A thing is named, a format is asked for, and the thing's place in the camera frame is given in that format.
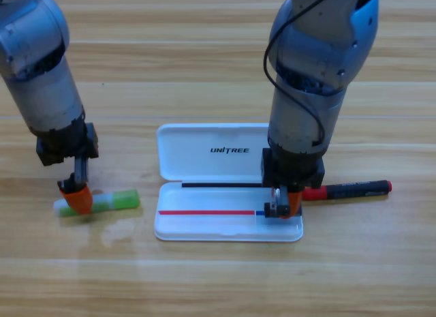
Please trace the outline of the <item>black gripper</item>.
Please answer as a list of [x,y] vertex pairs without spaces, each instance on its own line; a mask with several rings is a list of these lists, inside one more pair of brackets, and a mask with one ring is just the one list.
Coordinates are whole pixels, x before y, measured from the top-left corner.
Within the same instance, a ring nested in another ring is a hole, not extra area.
[[271,189],[264,204],[266,217],[291,218],[301,215],[302,193],[307,187],[319,188],[324,163],[319,155],[291,154],[262,149],[262,187]]
[[66,203],[75,213],[91,214],[93,195],[87,185],[88,160],[99,157],[94,125],[73,122],[62,130],[45,132],[37,137],[36,152],[44,166],[61,164],[66,158],[74,158],[74,171],[69,178],[57,184]]

